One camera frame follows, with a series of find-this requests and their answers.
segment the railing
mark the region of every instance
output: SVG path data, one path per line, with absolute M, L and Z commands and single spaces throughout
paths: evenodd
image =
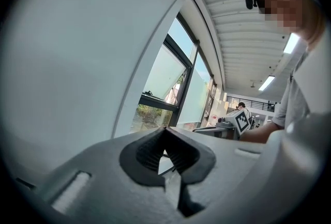
M 271 103 L 246 100 L 246 99 L 241 99 L 241 98 L 235 98 L 232 96 L 227 96 L 227 102 L 234 103 L 234 104 L 243 102 L 246 107 L 256 108 L 256 109 L 265 110 L 265 111 L 269 111 L 269 112 L 275 111 L 275 105 L 271 104 Z

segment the fluorescent light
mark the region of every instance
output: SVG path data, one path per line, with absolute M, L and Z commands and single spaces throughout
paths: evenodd
M 298 43 L 300 37 L 296 34 L 291 34 L 288 43 L 284 49 L 284 53 L 291 54 L 296 44 Z
M 269 76 L 268 79 L 262 84 L 262 86 L 259 88 L 259 91 L 263 91 L 268 87 L 269 84 L 271 84 L 271 81 L 273 81 L 275 76 Z

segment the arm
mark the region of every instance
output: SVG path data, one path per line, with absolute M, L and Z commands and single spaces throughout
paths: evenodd
M 248 142 L 254 142 L 254 143 L 266 143 L 270 134 L 276 130 L 283 129 L 283 127 L 280 127 L 276 125 L 273 122 L 270 122 L 268 124 L 265 124 L 262 127 L 253 129 L 253 130 L 247 130 L 242 134 L 240 137 L 240 141 L 248 141 Z

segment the corrugated ceiling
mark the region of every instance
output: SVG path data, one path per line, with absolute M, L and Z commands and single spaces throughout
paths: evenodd
M 250 86 L 253 81 L 264 82 L 267 76 L 273 73 L 282 59 L 289 35 L 267 24 L 257 8 L 248 10 L 245 0 L 204 1 L 220 40 L 226 90 L 269 100 L 281 97 L 289 72 L 304 49 L 295 50 L 283 73 L 259 95 L 260 84 L 255 84 L 256 88 Z

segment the white ceiling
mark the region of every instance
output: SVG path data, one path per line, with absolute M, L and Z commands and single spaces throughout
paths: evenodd
M 291 69 L 304 52 L 298 45 L 288 64 L 277 67 L 289 34 L 271 27 L 257 8 L 248 10 L 245 0 L 204 0 L 220 43 L 225 91 L 279 101 Z M 263 93 L 258 91 L 268 75 L 278 72 Z

